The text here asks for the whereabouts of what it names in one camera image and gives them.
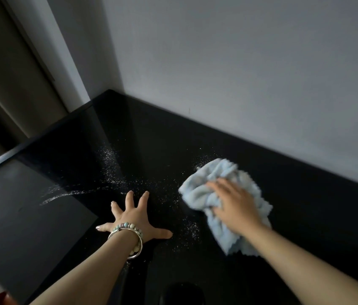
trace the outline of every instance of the silver bangle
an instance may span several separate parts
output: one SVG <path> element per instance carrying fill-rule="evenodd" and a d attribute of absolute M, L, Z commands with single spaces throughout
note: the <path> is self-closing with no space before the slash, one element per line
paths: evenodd
<path fill-rule="evenodd" d="M 130 230 L 130 231 L 134 232 L 138 236 L 138 238 L 140 240 L 138 241 L 138 243 L 134 247 L 134 249 L 130 252 L 131 256 L 129 256 L 128 259 L 134 259 L 134 258 L 138 257 L 141 254 L 142 246 L 143 246 L 143 243 L 142 243 L 143 235 L 142 235 L 141 229 L 138 229 L 134 224 L 130 224 L 129 222 L 125 222 L 124 224 L 117 225 L 113 229 L 113 231 L 110 233 L 110 235 L 108 236 L 107 240 L 110 239 L 110 237 L 113 234 L 117 233 L 120 230 Z"/>

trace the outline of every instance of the curtain fold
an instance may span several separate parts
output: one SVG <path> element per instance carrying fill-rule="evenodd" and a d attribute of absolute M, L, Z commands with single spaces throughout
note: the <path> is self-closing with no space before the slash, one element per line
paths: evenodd
<path fill-rule="evenodd" d="M 0 2 L 0 153 L 41 133 L 67 111 Z"/>

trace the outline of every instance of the glossy black surface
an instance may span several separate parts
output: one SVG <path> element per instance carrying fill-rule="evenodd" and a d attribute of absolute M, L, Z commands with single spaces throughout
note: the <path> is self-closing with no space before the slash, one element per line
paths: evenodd
<path fill-rule="evenodd" d="M 297 303 L 263 259 L 225 256 L 180 199 L 217 157 L 250 173 L 275 230 L 358 279 L 358 184 L 108 91 L 0 164 L 0 282 L 32 301 L 105 241 L 94 227 L 113 220 L 110 201 L 149 190 L 150 222 L 174 236 L 126 265 L 113 303 L 157 304 L 178 282 L 207 304 Z"/>

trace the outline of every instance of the forearm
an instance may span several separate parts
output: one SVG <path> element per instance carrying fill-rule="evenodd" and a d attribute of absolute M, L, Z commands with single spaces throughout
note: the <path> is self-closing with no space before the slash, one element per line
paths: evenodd
<path fill-rule="evenodd" d="M 358 282 L 269 228 L 244 236 L 304 305 L 358 305 Z"/>
<path fill-rule="evenodd" d="M 107 302 L 116 279 L 138 237 L 122 230 L 93 255 L 55 282 L 32 305 L 93 304 Z"/>

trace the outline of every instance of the towel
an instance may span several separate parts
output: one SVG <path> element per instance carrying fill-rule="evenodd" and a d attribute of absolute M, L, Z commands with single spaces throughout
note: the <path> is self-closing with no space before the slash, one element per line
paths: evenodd
<path fill-rule="evenodd" d="M 228 179 L 247 190 L 254 197 L 254 203 L 263 224 L 271 227 L 268 215 L 273 206 L 261 197 L 261 190 L 248 173 L 238 170 L 238 166 L 227 159 L 217 158 L 204 165 L 187 178 L 179 188 L 179 193 L 191 209 L 205 212 L 207 224 L 226 255 L 241 251 L 244 255 L 259 256 L 257 250 L 245 238 L 231 232 L 210 209 L 221 207 L 221 201 L 216 193 L 205 184 L 217 178 Z"/>

